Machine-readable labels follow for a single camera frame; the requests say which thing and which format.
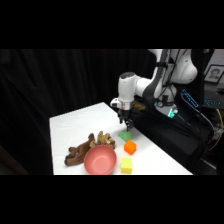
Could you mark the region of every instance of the white table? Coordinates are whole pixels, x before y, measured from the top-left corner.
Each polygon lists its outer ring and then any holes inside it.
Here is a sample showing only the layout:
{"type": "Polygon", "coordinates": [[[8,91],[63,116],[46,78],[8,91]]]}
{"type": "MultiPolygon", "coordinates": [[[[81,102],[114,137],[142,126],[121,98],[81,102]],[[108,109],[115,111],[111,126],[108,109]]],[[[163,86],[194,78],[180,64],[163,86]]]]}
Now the white table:
{"type": "Polygon", "coordinates": [[[70,147],[86,142],[90,133],[97,138],[100,131],[110,133],[116,141],[117,164],[113,175],[121,175],[122,157],[132,158],[132,175],[192,175],[135,128],[132,130],[132,141],[137,144],[137,150],[132,156],[126,153],[125,142],[118,137],[126,126],[120,124],[117,114],[105,103],[51,118],[50,129],[55,175],[88,175],[83,164],[67,167],[65,156],[69,154],[70,147]]]}

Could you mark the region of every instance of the stuffed toy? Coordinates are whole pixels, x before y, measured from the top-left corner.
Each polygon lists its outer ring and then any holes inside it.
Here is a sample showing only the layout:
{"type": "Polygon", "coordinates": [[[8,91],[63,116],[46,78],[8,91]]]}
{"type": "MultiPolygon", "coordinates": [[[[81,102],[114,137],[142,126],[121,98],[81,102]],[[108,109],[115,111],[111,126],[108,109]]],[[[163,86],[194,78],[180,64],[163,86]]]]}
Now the stuffed toy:
{"type": "Polygon", "coordinates": [[[65,165],[71,166],[80,162],[83,163],[86,153],[98,145],[107,145],[112,149],[115,149],[115,141],[110,137],[110,134],[103,135],[103,132],[101,131],[98,135],[97,143],[94,134],[90,134],[87,142],[81,144],[77,148],[69,148],[70,154],[65,158],[65,165]]]}

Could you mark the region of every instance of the cable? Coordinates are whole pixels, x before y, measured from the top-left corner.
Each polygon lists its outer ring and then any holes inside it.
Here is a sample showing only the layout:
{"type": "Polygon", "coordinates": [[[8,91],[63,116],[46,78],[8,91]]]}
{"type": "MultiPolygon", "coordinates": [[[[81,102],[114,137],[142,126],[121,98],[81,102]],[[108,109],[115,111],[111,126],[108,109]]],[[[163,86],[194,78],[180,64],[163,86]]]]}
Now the cable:
{"type": "MultiPolygon", "coordinates": [[[[184,98],[183,98],[183,94],[181,94],[181,98],[182,100],[187,104],[189,105],[192,109],[194,109],[197,113],[200,113],[197,109],[195,109],[191,104],[189,104],[184,98]]],[[[204,115],[201,113],[201,116],[210,124],[210,126],[212,127],[212,130],[213,130],[213,137],[215,135],[215,128],[213,126],[213,124],[211,123],[211,121],[204,115]]]]}
{"type": "Polygon", "coordinates": [[[186,49],[186,51],[183,53],[183,55],[185,55],[187,51],[188,51],[188,49],[186,49]]]}
{"type": "MultiPolygon", "coordinates": [[[[169,83],[170,80],[171,80],[171,78],[172,78],[173,72],[174,72],[174,70],[175,70],[175,68],[176,68],[176,65],[177,65],[177,60],[178,60],[179,54],[180,54],[180,49],[179,49],[178,54],[177,54],[177,57],[176,57],[176,59],[175,59],[173,69],[172,69],[172,71],[170,72],[170,74],[169,74],[169,76],[168,76],[168,79],[167,79],[167,82],[166,82],[166,83],[169,83]]],[[[156,100],[158,100],[158,99],[165,93],[165,91],[167,90],[167,88],[168,88],[168,86],[163,90],[163,92],[160,94],[159,97],[157,97],[156,100]]]]}
{"type": "Polygon", "coordinates": [[[218,139],[218,141],[216,142],[216,144],[211,148],[211,149],[209,149],[208,151],[209,152],[211,152],[218,144],[219,144],[219,142],[220,142],[220,140],[221,140],[221,138],[222,138],[222,135],[223,135],[223,129],[224,129],[224,127],[223,127],[223,120],[222,120],[222,115],[221,115],[221,113],[220,113],[220,111],[217,109],[216,110],[217,112],[218,112],[218,114],[219,114],[219,117],[220,117],[220,121],[221,121],[221,125],[222,125],[222,134],[220,135],[220,138],[218,139]]]}

